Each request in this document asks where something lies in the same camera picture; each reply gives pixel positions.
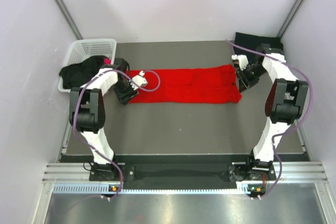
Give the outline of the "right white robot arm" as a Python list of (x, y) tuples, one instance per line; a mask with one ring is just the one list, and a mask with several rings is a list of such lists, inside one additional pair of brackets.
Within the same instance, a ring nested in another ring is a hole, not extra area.
[(260, 140), (252, 149), (246, 164), (234, 165), (230, 172), (231, 179), (238, 182), (258, 180), (271, 172), (276, 149), (284, 132), (302, 116), (309, 85), (299, 80), (286, 66), (283, 50), (269, 44), (259, 45), (253, 60), (248, 60), (246, 55), (234, 54), (232, 61), (240, 92), (256, 85), (264, 73), (272, 81), (265, 103), (266, 124)]

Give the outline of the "red t shirt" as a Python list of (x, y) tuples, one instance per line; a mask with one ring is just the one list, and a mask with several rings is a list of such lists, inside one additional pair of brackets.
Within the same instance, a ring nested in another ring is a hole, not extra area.
[(155, 69), (147, 72), (147, 89), (140, 90), (131, 103), (238, 103), (242, 95), (236, 85), (235, 69), (231, 65), (195, 69)]

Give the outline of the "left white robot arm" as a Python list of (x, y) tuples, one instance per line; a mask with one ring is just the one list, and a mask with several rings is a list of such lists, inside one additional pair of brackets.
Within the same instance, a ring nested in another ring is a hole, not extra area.
[(69, 123), (74, 136), (93, 154), (90, 170), (93, 175), (114, 180), (121, 174), (104, 131), (104, 96), (113, 90), (117, 99), (127, 105), (147, 84), (145, 71), (137, 70), (131, 75), (128, 62), (118, 58), (115, 64), (99, 66), (84, 81), (71, 88)]

